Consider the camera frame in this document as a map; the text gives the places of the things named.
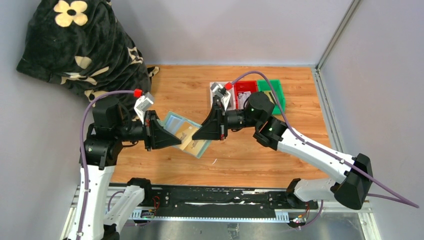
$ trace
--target red cap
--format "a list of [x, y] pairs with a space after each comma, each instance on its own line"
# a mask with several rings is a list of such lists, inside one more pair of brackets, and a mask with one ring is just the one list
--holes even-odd
[[227, 84], [225, 84], [224, 88], [229, 91], [230, 89], [233, 88], [233, 85], [231, 84], [231, 82], [227, 82]]
[[139, 98], [142, 96], [142, 94], [143, 94], [143, 90], [141, 89], [134, 90], [134, 97]]

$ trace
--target gray wall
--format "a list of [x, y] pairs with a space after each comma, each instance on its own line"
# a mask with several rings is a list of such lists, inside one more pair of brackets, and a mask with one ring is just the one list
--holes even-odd
[[0, 1], [0, 239], [57, 240], [79, 177], [86, 101], [15, 71], [38, 0]]
[[112, 0], [147, 63], [316, 64], [352, 0]]
[[[364, 0], [322, 70], [347, 152], [422, 207], [423, 13], [422, 0]], [[423, 239], [421, 209], [370, 200], [382, 239]]]

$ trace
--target wooden floor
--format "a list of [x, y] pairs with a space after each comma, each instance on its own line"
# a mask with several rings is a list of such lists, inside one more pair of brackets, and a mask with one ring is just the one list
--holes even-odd
[[[307, 67], [164, 65], [153, 78], [155, 103], [150, 109], [156, 110], [162, 120], [172, 111], [201, 124], [211, 109], [209, 82], [230, 82], [251, 70], [280, 79], [291, 125], [330, 146], [314, 79]], [[260, 76], [245, 79], [257, 80]], [[262, 147], [253, 133], [249, 128], [229, 131], [226, 140], [213, 141], [200, 159], [174, 147], [147, 152], [140, 142], [120, 153], [112, 181], [138, 177], [153, 184], [286, 188], [294, 178], [326, 177], [294, 156]]]

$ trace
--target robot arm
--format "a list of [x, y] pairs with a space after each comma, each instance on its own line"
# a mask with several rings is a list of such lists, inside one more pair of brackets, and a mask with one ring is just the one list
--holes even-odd
[[[286, 191], [289, 203], [296, 206], [310, 200], [335, 199], [348, 208], [361, 209], [372, 182], [343, 163], [349, 162], [372, 176], [371, 162], [367, 156], [359, 154], [354, 157], [337, 152], [303, 136], [294, 128], [290, 130], [285, 122], [272, 116], [274, 104], [263, 92], [250, 95], [242, 110], [226, 111], [224, 105], [220, 96], [215, 94], [211, 111], [202, 127], [192, 136], [193, 140], [224, 140], [228, 136], [228, 129], [253, 127], [253, 137], [262, 146], [294, 155], [329, 176], [328, 179], [317, 180], [294, 179]], [[292, 131], [304, 141], [298, 139]], [[321, 147], [343, 160], [338, 161], [313, 146]]]
[[[80, 219], [75, 218], [68, 240], [75, 240], [77, 237], [81, 240], [117, 240], [133, 210], [140, 203], [151, 201], [150, 180], [132, 178], [127, 183], [123, 196], [105, 215], [105, 199], [118, 154], [123, 149], [122, 142], [144, 141], [144, 147], [148, 151], [181, 144], [177, 137], [162, 127], [156, 112], [147, 110], [153, 100], [150, 93], [140, 97], [134, 110], [142, 120], [127, 125], [123, 121], [117, 98], [109, 96], [96, 102], [92, 111], [94, 123], [88, 127], [84, 142], [89, 173], [84, 222], [82, 231], [78, 232]], [[81, 186], [84, 185], [84, 171], [81, 168]], [[80, 216], [83, 210], [84, 193], [83, 189], [79, 192], [76, 216]]]

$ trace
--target floral blanket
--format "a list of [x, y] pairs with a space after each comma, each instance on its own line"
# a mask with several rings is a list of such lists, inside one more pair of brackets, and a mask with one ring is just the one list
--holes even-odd
[[[148, 92], [151, 77], [159, 71], [147, 69], [110, 0], [41, 0], [28, 24], [16, 69], [90, 101], [114, 90]], [[135, 98], [119, 98], [135, 116]]]

